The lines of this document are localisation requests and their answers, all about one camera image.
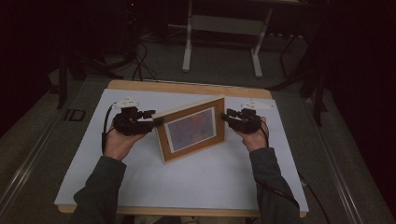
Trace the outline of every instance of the dark background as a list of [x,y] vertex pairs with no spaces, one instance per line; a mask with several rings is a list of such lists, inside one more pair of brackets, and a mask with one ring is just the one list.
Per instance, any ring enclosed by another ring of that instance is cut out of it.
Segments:
[[[150,0],[140,4],[136,16],[153,32],[166,36],[166,25],[185,24],[187,1]],[[0,6],[0,97],[3,135],[51,88],[48,73],[58,67],[61,40],[67,36],[93,58],[120,49],[124,2],[2,1]],[[269,33],[298,34],[301,22],[326,26],[317,36],[313,58],[329,56],[326,87],[365,159],[376,184],[396,214],[396,152],[393,145],[396,114],[396,12],[393,1],[337,1],[329,17],[322,9],[276,7]],[[213,11],[210,5],[199,10]],[[262,16],[262,8],[217,11],[234,16]]]

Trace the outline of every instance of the hand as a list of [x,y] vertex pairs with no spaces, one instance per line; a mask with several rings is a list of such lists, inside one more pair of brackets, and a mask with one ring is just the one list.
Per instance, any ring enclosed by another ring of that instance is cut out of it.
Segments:
[[[261,117],[262,119],[262,129],[265,131],[265,133],[268,136],[268,128],[265,124],[265,117]],[[264,133],[262,130],[258,130],[255,133],[240,133],[236,130],[234,130],[237,134],[239,134],[242,137],[242,143],[247,147],[247,150],[249,152],[254,151],[256,149],[262,148],[262,147],[268,147],[267,140],[264,136]]]
[[106,147],[104,155],[117,161],[122,161],[131,151],[134,143],[146,136],[147,133],[125,136],[117,132],[113,127],[106,136]]

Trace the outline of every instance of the wooden picture frame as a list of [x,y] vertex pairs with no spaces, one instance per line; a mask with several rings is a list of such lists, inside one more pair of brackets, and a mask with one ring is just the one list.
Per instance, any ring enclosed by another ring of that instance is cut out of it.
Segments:
[[153,114],[167,163],[224,141],[224,95]]

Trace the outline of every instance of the black device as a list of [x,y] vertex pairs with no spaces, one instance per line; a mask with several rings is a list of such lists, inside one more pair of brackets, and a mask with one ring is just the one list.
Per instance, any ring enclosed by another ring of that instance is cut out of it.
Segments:
[[243,108],[241,111],[227,109],[221,118],[228,126],[241,133],[255,133],[262,127],[262,119],[256,115],[256,110]]
[[[107,120],[113,105],[107,110],[104,130],[102,132],[102,152],[105,152],[106,136],[107,136]],[[155,114],[155,110],[139,111],[136,106],[124,107],[121,112],[113,119],[113,128],[125,136],[141,133],[151,133],[156,126],[154,121],[140,120],[150,119]]]

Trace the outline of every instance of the picture frame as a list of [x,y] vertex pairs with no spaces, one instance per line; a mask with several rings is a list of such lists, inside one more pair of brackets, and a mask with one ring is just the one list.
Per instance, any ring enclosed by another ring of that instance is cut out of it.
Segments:
[[152,115],[164,163],[224,141],[224,98],[217,95]]

